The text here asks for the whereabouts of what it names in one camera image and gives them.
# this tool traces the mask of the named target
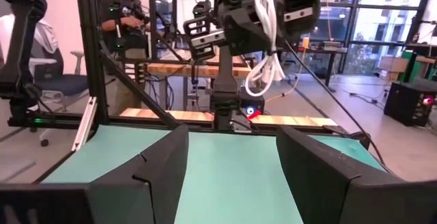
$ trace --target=person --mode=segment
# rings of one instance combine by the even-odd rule
[[[112,10],[115,4],[119,10]],[[142,20],[135,17],[135,12],[142,13],[140,0],[102,0],[100,7],[100,19],[102,22],[102,34],[104,41],[116,58],[117,52],[117,27],[116,18],[120,18],[120,34],[124,38],[124,55],[128,59],[147,58],[147,38],[141,28],[150,31],[150,25],[144,25]],[[113,115],[123,113],[127,108],[141,108],[141,100],[136,97],[121,81],[117,80],[117,93],[115,96],[115,108]]]

